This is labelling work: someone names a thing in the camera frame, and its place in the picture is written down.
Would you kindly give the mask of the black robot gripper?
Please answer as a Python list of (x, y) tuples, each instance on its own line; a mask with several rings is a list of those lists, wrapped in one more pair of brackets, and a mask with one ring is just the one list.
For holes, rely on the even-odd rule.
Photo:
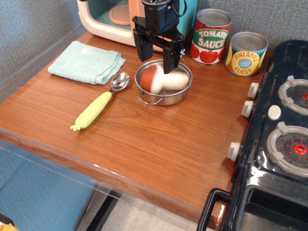
[(184, 54), (185, 37), (178, 31), (180, 11), (178, 0), (143, 0), (145, 16), (134, 16), (134, 42), (138, 57), (145, 62), (153, 56), (153, 46), (163, 50), (163, 69), (168, 74), (179, 66)]

